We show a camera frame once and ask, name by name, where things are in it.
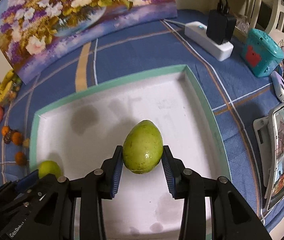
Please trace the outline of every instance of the metal screw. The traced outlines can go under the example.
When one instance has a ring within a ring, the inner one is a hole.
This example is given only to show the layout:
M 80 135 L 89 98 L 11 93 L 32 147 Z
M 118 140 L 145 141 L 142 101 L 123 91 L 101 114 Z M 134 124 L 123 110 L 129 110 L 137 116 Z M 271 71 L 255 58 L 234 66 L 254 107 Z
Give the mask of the metal screw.
M 186 169 L 183 170 L 183 173 L 184 173 L 185 175 L 191 175 L 191 174 L 192 174 L 192 170 L 186 168 Z
M 227 177 L 221 176 L 219 177 L 219 181 L 222 183 L 227 183 L 229 180 L 227 179 Z
M 96 169 L 96 170 L 94 171 L 94 174 L 95 174 L 95 175 L 101 175 L 101 174 L 103 174 L 103 169 Z
M 58 182 L 59 183 L 63 183 L 63 182 L 65 182 L 66 181 L 66 177 L 65 176 L 60 176 L 59 178 L 58 178 Z

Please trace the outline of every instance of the teal container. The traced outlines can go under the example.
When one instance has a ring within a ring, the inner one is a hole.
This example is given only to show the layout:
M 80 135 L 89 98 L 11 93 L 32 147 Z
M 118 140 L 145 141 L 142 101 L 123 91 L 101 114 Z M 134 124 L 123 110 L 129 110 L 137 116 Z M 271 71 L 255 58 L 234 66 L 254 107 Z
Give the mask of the teal container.
M 251 29 L 241 56 L 256 77 L 265 77 L 283 60 L 284 53 L 264 31 Z

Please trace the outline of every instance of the container lid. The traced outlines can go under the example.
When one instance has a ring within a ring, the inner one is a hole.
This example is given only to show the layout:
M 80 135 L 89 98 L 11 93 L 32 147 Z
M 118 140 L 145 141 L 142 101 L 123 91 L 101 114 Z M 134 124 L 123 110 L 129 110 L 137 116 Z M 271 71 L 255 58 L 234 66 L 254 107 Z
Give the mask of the container lid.
M 251 29 L 248 32 L 248 37 L 266 48 L 274 57 L 284 58 L 284 53 L 281 48 L 264 31 Z

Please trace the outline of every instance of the white power strip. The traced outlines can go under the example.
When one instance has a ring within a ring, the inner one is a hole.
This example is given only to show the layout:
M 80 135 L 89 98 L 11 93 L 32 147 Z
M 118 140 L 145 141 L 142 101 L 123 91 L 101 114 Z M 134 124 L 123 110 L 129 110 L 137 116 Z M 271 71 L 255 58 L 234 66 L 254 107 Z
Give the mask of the white power strip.
M 223 61 L 229 58 L 233 51 L 233 44 L 230 42 L 226 42 L 221 45 L 216 44 L 207 37 L 206 28 L 206 25 L 201 22 L 190 22 L 185 25 L 184 34 L 199 44 L 218 61 Z

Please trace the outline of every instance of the painting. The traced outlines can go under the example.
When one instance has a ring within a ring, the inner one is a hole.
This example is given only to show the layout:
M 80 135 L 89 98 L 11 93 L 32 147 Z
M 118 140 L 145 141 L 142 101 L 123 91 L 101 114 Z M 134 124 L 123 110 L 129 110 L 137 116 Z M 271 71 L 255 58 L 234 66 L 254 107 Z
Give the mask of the painting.
M 284 107 L 275 113 L 274 121 L 277 130 L 276 167 L 269 209 L 284 197 Z
M 1 0 L 0 49 L 28 83 L 89 41 L 176 16 L 175 0 Z

